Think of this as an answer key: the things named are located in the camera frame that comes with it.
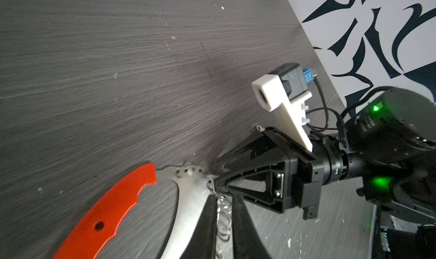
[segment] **red handle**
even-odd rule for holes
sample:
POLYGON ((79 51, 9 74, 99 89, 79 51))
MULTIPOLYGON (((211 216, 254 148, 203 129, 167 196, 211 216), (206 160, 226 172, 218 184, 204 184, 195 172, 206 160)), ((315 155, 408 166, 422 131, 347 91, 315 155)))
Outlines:
POLYGON ((95 259, 106 243, 115 237, 126 214, 138 204, 141 190, 156 183, 154 164, 130 172, 94 204, 53 258, 95 259))

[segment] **white 3d-printed bracket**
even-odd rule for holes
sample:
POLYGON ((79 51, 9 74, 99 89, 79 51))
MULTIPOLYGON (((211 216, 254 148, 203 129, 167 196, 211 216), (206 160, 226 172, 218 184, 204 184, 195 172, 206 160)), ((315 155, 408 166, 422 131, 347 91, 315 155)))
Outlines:
POLYGON ((251 85, 259 104, 269 112, 274 111, 279 129, 312 152, 312 143, 302 128, 309 123, 306 118, 308 106, 304 101, 312 97, 312 93, 306 91, 289 101, 278 75, 264 75, 251 85))

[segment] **gray wood-grain surface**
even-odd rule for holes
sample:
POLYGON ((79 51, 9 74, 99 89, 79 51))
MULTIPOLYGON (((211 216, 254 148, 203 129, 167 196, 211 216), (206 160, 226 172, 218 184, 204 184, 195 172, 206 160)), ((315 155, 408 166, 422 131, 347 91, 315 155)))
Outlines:
MULTIPOLYGON (((342 110, 287 0, 0 0, 0 258, 53 256, 139 164, 207 168, 253 123, 275 125, 250 83, 294 61, 342 110)), ((324 187, 318 222, 247 207, 273 258, 363 259, 361 184, 324 187)), ((99 258, 159 256, 176 202, 174 182, 144 191, 99 258)))

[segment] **wall graphic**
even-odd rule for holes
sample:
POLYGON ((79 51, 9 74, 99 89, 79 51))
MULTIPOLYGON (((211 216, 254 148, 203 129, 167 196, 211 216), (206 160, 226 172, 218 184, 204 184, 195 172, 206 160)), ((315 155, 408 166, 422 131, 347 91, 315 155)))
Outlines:
POLYGON ((434 102, 436 0, 289 2, 344 105, 385 85, 434 102))

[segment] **blue connector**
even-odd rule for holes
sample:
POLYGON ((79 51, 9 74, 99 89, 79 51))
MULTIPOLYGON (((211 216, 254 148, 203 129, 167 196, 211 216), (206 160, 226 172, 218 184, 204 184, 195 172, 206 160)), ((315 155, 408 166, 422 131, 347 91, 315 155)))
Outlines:
POLYGON ((309 68, 303 69, 302 74, 304 75, 304 80, 306 80, 306 83, 309 83, 313 80, 312 70, 309 68))

